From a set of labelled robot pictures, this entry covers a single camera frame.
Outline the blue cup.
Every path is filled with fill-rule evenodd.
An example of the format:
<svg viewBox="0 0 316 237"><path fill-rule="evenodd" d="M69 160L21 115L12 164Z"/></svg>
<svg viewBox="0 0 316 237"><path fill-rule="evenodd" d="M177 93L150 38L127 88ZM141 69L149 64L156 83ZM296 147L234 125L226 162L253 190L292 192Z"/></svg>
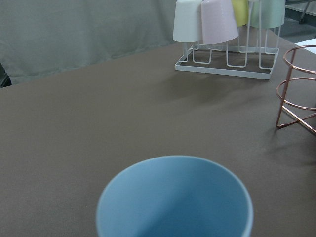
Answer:
<svg viewBox="0 0 316 237"><path fill-rule="evenodd" d="M103 190L100 237L248 237L253 205L242 181L213 161L164 156L136 163Z"/></svg>

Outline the mint green cup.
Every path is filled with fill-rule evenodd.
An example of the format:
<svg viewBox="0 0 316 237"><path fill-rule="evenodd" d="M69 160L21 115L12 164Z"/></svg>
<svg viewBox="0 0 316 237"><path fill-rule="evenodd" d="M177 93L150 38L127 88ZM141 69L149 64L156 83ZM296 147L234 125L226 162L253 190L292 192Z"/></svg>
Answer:
<svg viewBox="0 0 316 237"><path fill-rule="evenodd" d="M261 28L271 29L284 24L284 0L257 0L253 3L250 26L259 28L259 13L261 13Z"/></svg>

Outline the yellow cup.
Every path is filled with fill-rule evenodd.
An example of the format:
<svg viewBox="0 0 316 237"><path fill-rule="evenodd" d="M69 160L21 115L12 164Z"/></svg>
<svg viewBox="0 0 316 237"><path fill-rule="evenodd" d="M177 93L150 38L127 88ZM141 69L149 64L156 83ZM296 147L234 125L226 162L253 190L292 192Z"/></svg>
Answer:
<svg viewBox="0 0 316 237"><path fill-rule="evenodd" d="M231 0L231 2L237 26L246 25L248 22L248 0Z"/></svg>

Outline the pink cup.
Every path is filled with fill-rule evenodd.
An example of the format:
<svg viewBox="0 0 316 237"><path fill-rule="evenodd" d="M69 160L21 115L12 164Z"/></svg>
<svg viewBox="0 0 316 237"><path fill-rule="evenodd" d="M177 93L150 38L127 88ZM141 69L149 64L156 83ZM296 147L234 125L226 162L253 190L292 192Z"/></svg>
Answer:
<svg viewBox="0 0 316 237"><path fill-rule="evenodd" d="M202 41L205 44L228 42L238 37L237 23L230 0L201 2Z"/></svg>

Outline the white cup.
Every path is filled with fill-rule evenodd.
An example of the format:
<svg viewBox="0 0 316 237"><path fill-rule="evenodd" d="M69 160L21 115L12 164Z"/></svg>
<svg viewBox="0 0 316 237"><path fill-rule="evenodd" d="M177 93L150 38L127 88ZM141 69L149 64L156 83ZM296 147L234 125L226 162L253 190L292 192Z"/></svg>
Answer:
<svg viewBox="0 0 316 237"><path fill-rule="evenodd" d="M173 40L198 42L202 40L201 0L178 0L175 7Z"/></svg>

